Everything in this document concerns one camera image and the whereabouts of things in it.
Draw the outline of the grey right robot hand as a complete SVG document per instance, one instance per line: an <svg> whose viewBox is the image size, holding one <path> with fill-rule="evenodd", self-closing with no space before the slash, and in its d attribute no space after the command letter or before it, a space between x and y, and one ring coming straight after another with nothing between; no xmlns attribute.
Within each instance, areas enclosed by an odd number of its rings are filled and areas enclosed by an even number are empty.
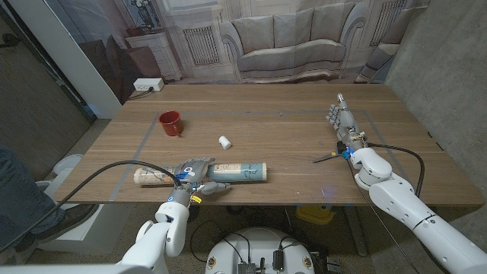
<svg viewBox="0 0 487 274"><path fill-rule="evenodd" d="M337 100L337 104L330 106L326 119L335 129L338 140L349 148L350 154L353 154L366 146L366 137L341 93L337 94Z"/></svg>

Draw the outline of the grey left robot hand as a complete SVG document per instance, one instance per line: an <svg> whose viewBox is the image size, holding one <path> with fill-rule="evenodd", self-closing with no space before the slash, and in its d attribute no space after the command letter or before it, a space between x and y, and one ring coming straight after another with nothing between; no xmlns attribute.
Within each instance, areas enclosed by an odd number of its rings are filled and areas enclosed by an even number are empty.
<svg viewBox="0 0 487 274"><path fill-rule="evenodd" d="M214 158L190 158L177 166L174 174L177 179L174 188L170 193L168 202L177 202L183 206L189 206L190 197L194 193L210 195L229 189L229 183L219 183L215 181L204 182L209 165Z"/></svg>

